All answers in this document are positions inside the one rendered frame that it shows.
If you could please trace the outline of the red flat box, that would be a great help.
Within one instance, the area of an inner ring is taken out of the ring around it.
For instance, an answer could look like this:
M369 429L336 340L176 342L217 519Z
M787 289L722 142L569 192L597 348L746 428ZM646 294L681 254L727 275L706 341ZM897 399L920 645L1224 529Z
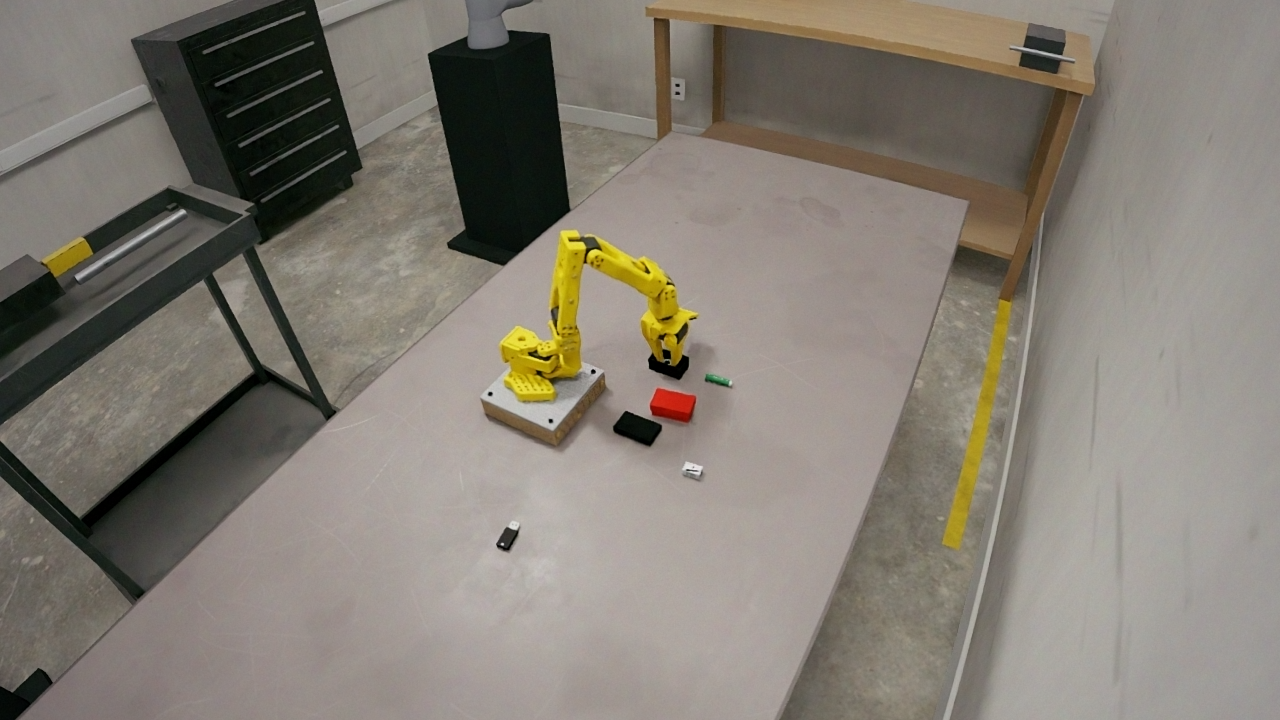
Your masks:
M689 419L695 404L696 398L692 395L684 395L669 389L657 388L657 392L652 398L650 411Z

